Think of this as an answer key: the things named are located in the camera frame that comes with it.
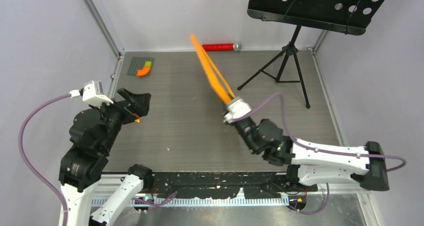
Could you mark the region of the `orange wooden picture frame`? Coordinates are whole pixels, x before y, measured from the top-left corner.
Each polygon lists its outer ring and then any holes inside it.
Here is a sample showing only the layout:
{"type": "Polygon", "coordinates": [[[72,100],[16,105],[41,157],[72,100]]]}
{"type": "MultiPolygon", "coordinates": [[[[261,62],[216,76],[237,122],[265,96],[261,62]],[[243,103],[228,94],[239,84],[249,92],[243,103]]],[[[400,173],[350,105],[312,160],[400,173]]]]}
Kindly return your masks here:
{"type": "Polygon", "coordinates": [[[212,90],[224,104],[230,103],[235,98],[235,94],[230,85],[194,34],[190,35],[190,40],[212,90]]]}

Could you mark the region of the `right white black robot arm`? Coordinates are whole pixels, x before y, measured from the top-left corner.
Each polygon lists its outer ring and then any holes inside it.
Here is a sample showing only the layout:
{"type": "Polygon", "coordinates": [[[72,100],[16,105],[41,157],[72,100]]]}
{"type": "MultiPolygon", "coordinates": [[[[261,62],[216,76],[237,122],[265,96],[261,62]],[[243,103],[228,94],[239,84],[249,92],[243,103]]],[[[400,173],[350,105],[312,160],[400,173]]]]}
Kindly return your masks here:
{"type": "Polygon", "coordinates": [[[388,170],[379,143],[342,147],[292,139],[269,119],[256,124],[251,118],[234,126],[251,154],[269,164],[287,167],[285,184],[291,191],[316,184],[357,182],[363,189],[388,191],[388,170]]]}

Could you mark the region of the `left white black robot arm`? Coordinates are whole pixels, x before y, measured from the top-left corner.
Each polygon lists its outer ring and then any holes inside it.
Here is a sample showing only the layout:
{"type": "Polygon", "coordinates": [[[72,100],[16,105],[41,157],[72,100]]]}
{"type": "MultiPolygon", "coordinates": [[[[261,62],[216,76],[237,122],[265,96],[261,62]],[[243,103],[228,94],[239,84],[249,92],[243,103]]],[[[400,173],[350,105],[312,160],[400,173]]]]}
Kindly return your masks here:
{"type": "Polygon", "coordinates": [[[69,129],[72,147],[60,163],[60,190],[65,198],[69,226],[112,226],[130,200],[139,192],[148,193],[154,185],[153,172],[140,164],[129,167],[122,184],[95,212],[91,203],[100,183],[108,156],[123,125],[148,114],[151,94],[118,90],[121,101],[100,93],[93,86],[71,91],[90,108],[78,113],[69,129]]]}

